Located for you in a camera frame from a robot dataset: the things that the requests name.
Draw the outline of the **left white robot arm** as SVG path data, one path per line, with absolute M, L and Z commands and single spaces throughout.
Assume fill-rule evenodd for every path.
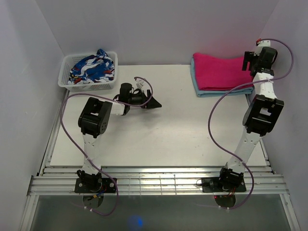
M 82 169 L 77 171 L 76 193 L 115 193 L 116 178 L 104 178 L 98 171 L 101 163 L 98 160 L 99 141 L 106 132 L 110 115 L 126 115 L 130 106 L 142 109 L 161 108 L 162 105 L 153 96 L 150 90 L 143 91 L 142 83 L 137 84 L 134 89 L 130 83 L 120 86 L 119 94 L 115 96 L 120 103 L 100 101 L 90 97 L 78 119 L 78 126 L 84 140 L 84 163 Z

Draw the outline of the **magenta trousers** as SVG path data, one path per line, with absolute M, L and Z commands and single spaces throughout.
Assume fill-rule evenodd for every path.
M 249 72 L 242 70 L 243 60 L 243 57 L 222 59 L 195 53 L 192 61 L 198 89 L 223 91 L 251 82 Z

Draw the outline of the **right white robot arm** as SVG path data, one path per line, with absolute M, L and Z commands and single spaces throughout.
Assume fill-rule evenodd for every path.
M 274 93 L 272 65 L 278 52 L 271 47 L 260 47 L 244 54 L 243 70 L 253 77 L 256 94 L 243 118 L 243 133 L 235 149 L 236 156 L 226 163 L 217 179 L 223 191 L 235 191 L 244 185 L 245 166 L 259 141 L 270 133 L 282 112 L 284 102 Z

